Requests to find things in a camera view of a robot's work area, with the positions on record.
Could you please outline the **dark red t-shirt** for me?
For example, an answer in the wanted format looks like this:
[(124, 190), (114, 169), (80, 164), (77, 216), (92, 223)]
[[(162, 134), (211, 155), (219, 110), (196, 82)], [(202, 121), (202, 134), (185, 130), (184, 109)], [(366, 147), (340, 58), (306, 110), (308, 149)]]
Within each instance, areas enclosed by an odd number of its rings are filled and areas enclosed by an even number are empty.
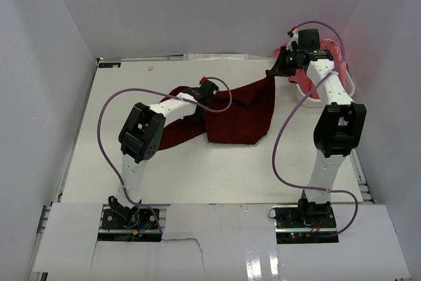
[(275, 79), (261, 80), (216, 94), (209, 107), (223, 109), (222, 113), (204, 112), (187, 116), (164, 128), (159, 149), (165, 150), (206, 134), (208, 142), (229, 145), (254, 145), (267, 135), (275, 106)]

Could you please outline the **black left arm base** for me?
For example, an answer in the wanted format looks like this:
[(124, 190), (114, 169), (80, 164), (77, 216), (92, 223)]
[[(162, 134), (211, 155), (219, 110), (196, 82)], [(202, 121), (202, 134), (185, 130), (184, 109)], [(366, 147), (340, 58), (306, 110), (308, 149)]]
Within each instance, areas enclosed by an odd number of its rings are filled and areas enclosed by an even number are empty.
[(115, 196), (103, 208), (97, 240), (99, 242), (160, 242), (162, 234), (157, 220), (160, 209), (125, 207)]

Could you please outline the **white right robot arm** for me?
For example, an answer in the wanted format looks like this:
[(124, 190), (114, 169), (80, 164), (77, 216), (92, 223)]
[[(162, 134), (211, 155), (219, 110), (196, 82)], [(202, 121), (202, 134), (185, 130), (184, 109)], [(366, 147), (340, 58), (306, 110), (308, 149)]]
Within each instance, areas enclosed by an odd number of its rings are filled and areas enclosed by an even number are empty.
[(313, 141), (316, 160), (297, 207), (293, 211), (278, 211), (280, 223), (288, 220), (316, 230), (324, 219), (331, 218), (331, 194), (340, 166), (355, 149), (362, 135), (366, 107), (355, 103), (345, 91), (337, 69), (340, 63), (328, 49), (323, 49), (317, 29), (298, 30), (288, 33), (290, 40), (280, 48), (271, 75), (292, 77), (301, 69), (309, 77), (323, 110), (314, 128)]

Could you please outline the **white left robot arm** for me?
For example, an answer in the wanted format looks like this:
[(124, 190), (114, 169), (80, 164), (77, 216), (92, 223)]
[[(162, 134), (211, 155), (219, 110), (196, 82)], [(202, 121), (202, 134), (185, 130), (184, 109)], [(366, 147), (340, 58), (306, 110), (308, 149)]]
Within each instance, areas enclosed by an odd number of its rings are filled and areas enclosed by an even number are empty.
[[(189, 130), (203, 125), (206, 114), (221, 112), (212, 105), (219, 92), (215, 79), (204, 77), (197, 87), (181, 88), (175, 95), (143, 88), (127, 88), (111, 95), (103, 105), (97, 121), (97, 142), (100, 152), (118, 178), (119, 187), (115, 195), (109, 196), (108, 202), (113, 209), (118, 209), (116, 219), (123, 227), (131, 228), (139, 220), (139, 211), (134, 207), (145, 205), (140, 190), (143, 169), (147, 161), (164, 148), (164, 133), (173, 127)], [(132, 91), (156, 94), (164, 97), (164, 100), (153, 105), (139, 102), (132, 107), (118, 135), (122, 167), (116, 168), (102, 144), (102, 120), (107, 106), (115, 97)]]

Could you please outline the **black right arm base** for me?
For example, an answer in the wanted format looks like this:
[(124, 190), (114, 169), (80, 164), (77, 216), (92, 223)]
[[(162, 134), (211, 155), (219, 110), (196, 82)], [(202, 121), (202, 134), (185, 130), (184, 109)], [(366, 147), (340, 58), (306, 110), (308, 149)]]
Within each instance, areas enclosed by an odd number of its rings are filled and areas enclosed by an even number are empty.
[(337, 224), (331, 203), (301, 198), (292, 207), (275, 206), (268, 212), (279, 245), (337, 243)]

